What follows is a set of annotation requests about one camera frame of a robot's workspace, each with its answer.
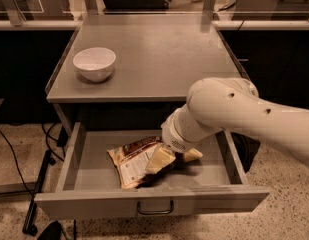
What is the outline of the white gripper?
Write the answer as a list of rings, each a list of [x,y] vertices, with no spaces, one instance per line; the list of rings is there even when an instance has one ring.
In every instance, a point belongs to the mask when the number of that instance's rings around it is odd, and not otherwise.
[[[175,154],[170,149],[177,153],[185,153],[206,137],[221,131],[221,128],[213,128],[198,122],[186,105],[176,109],[161,128],[164,144],[155,147],[145,168],[148,174],[157,174],[175,161]]]

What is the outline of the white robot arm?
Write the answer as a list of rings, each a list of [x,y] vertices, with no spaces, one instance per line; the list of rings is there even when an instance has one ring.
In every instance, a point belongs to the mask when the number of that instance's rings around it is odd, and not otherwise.
[[[186,104],[161,125],[160,148],[185,153],[222,130],[238,133],[289,154],[309,167],[309,110],[258,97],[243,78],[205,78],[188,90]]]

